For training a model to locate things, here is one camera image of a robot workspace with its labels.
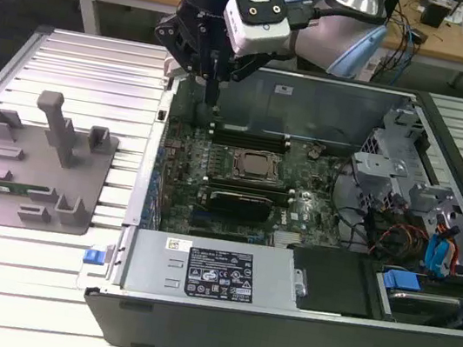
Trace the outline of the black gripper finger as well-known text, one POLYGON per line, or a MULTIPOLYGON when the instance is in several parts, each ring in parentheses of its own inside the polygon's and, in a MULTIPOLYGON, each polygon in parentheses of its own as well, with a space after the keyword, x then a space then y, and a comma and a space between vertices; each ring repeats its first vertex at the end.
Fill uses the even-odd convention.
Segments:
POLYGON ((207 24, 204 18, 188 24, 175 14, 158 23, 155 34, 186 73, 203 79, 204 100, 210 104, 216 71, 207 24))
POLYGON ((242 81, 271 60, 272 54, 269 53, 251 54, 243 57, 236 57, 232 51, 221 53, 216 63, 211 104, 218 102, 219 88, 222 83, 242 81))

